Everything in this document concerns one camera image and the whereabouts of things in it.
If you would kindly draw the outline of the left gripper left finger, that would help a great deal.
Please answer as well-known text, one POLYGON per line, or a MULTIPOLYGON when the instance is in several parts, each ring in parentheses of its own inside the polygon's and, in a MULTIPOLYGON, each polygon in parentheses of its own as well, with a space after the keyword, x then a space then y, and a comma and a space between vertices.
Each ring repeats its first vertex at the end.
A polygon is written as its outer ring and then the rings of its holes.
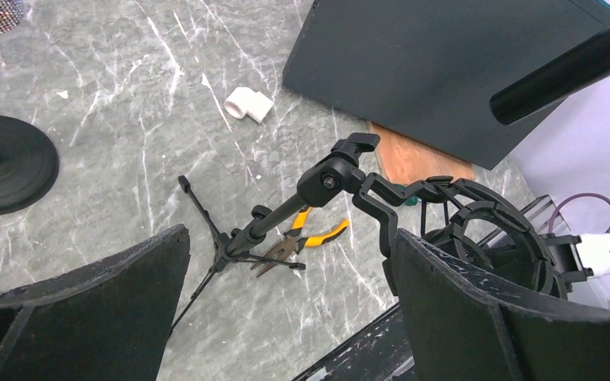
POLYGON ((154 380, 190 261, 175 225, 0 295, 0 380, 154 380))

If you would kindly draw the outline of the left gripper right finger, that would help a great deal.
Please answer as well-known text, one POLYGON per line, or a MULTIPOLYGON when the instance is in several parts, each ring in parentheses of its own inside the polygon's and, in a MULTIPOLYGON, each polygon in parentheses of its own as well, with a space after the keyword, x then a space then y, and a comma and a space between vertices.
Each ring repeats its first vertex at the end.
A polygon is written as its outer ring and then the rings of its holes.
POLYGON ((404 229, 388 277, 419 380, 610 380, 610 310, 531 291, 404 229))

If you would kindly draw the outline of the black tripod shock mount stand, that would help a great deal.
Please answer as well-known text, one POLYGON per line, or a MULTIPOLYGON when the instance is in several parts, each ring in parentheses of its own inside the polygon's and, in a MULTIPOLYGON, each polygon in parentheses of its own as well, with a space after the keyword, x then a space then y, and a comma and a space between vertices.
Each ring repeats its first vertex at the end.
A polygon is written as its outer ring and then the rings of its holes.
POLYGON ((564 298, 567 287, 555 271, 549 249, 529 219, 494 190, 468 179, 433 176, 397 190, 382 175, 361 170, 361 157, 373 152, 380 138, 371 133, 353 133, 339 140, 319 162, 299 178, 292 196, 270 209, 254 206, 246 226, 220 230, 195 194, 190 179, 180 175, 180 189, 206 222, 213 242, 213 260, 196 287, 190 302, 196 302, 211 280, 231 264, 257 262, 281 241, 305 206, 313 207, 303 235, 330 231, 348 218, 365 214, 379 225, 380 254, 392 256, 399 230, 396 212, 412 196, 420 200, 420 222, 427 223, 430 206, 442 207, 440 229, 423 226, 419 234, 451 256, 464 260, 532 291, 564 298))

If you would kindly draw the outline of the black round-base clip stand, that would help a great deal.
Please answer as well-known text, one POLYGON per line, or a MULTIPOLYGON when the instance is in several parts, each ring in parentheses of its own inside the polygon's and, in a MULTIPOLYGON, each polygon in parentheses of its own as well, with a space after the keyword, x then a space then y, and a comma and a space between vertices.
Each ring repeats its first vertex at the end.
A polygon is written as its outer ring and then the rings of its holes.
POLYGON ((36 126, 0 115, 0 215, 42 199, 60 170, 55 145, 36 126))

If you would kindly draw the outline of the black microphone silver grille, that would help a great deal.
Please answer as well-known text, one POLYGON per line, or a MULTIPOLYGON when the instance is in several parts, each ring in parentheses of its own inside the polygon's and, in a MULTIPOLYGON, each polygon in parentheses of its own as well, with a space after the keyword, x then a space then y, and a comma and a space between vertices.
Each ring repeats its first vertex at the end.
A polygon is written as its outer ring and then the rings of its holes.
POLYGON ((490 110, 510 125, 610 76, 610 26, 494 94, 490 110))

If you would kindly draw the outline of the white PVC elbow fitting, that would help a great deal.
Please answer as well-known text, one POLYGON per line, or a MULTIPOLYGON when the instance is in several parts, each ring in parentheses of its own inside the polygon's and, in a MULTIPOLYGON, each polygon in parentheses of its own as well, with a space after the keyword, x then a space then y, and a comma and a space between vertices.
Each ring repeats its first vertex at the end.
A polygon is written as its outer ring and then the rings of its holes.
POLYGON ((274 101, 248 87, 237 87, 223 103, 225 111, 233 118, 241 120, 250 117, 260 124, 273 108, 274 101))

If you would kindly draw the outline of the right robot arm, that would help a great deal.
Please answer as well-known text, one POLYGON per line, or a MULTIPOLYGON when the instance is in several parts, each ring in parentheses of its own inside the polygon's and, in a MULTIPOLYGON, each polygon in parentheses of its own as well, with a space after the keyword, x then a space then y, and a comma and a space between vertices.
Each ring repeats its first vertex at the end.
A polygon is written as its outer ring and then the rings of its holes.
POLYGON ((610 233, 564 236, 548 233, 541 238, 565 284, 610 275, 610 233))

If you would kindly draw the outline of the brown wooden block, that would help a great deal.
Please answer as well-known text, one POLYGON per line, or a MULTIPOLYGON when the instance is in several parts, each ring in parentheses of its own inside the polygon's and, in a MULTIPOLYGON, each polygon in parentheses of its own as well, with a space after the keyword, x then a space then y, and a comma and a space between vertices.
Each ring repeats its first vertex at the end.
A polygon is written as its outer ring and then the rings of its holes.
POLYGON ((380 137, 375 153, 380 173, 392 183, 407 186, 433 176, 452 176, 455 179, 476 178, 471 163, 460 160, 435 148, 404 137, 378 124, 367 121, 370 133, 380 137))

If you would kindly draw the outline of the yellow black pliers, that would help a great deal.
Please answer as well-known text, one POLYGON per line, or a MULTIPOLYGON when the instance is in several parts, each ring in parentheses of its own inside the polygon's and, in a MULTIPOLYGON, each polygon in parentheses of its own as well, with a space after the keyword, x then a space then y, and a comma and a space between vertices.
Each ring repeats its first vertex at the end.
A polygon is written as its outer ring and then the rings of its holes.
POLYGON ((294 255, 299 255, 305 248, 316 248, 330 243, 339 238, 350 226, 348 218, 342 219, 339 224, 333 227, 330 231, 320 233, 318 235, 303 235, 303 227, 306 225, 310 212, 313 210, 311 206, 303 207, 294 218, 290 229, 283 234, 281 241, 274 244, 259 260, 252 264, 250 270, 261 269, 256 273, 256 277, 260 278, 266 272, 280 265, 288 267, 292 270, 302 271, 307 266, 300 262, 292 262, 289 259, 294 255))

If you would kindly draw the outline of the dark teal-edged board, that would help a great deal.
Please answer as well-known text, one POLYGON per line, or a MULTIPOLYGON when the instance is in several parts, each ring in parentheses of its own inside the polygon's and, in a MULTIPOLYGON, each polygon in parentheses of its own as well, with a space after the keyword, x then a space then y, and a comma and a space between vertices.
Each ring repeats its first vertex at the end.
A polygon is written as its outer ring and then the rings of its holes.
POLYGON ((490 98, 608 26, 605 1, 316 1, 283 85, 491 169, 550 109, 506 126, 490 98))

